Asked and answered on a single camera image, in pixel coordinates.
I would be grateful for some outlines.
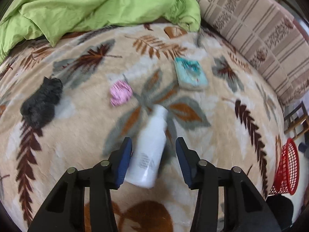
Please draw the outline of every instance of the pink cloth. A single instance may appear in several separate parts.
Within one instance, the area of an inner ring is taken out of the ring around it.
[[[124,81],[117,81],[109,89],[112,98],[111,103],[113,106],[121,105],[129,101],[132,97],[132,88]]]

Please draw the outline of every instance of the metal screw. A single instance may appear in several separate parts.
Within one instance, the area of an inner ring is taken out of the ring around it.
[[[75,170],[76,170],[75,167],[70,167],[70,168],[67,170],[67,172],[68,172],[68,173],[74,173]]]
[[[108,160],[103,160],[103,161],[101,161],[101,166],[102,167],[106,167],[106,166],[108,166],[109,165],[109,161]]]
[[[207,161],[204,160],[204,159],[201,159],[201,160],[198,162],[198,164],[199,164],[200,166],[202,166],[202,167],[205,167],[205,166],[207,166]]]
[[[241,168],[240,167],[233,167],[233,171],[235,173],[240,173],[241,172]]]

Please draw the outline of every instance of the floor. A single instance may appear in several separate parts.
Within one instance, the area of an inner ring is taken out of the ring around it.
[[[286,109],[285,115],[290,112],[292,109]],[[297,132],[301,131],[301,127],[299,126],[296,129]],[[294,133],[291,132],[287,137],[293,137]],[[295,144],[298,147],[298,145],[304,142],[305,143],[305,137],[302,135],[301,137],[297,138],[295,140]],[[294,213],[293,213],[293,219],[292,221],[294,222],[297,217],[299,216],[300,209],[303,204],[303,196],[305,189],[307,188],[308,181],[309,181],[309,159],[304,157],[304,154],[299,152],[299,169],[300,169],[300,174],[299,174],[299,184],[296,190],[296,193],[294,195],[290,194],[284,194],[287,198],[289,198],[293,205],[294,205]]]

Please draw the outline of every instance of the blue gripper pad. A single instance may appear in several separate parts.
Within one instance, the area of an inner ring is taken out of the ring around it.
[[[118,172],[115,180],[115,185],[117,187],[120,187],[120,185],[125,180],[126,172],[129,167],[130,157],[132,153],[132,139],[126,138],[124,140],[124,143],[122,145],[125,145],[125,148],[123,150],[122,158],[120,160],[119,166],[118,166]]]
[[[192,187],[191,169],[184,154],[182,145],[180,144],[179,138],[177,138],[176,140],[176,154],[178,157],[184,182],[188,185],[189,188],[191,188]]]

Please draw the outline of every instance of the bottle label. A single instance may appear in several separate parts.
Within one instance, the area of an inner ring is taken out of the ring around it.
[[[143,169],[147,169],[149,167],[150,169],[154,170],[155,165],[154,165],[153,160],[150,160],[147,154],[141,153],[139,167]]]

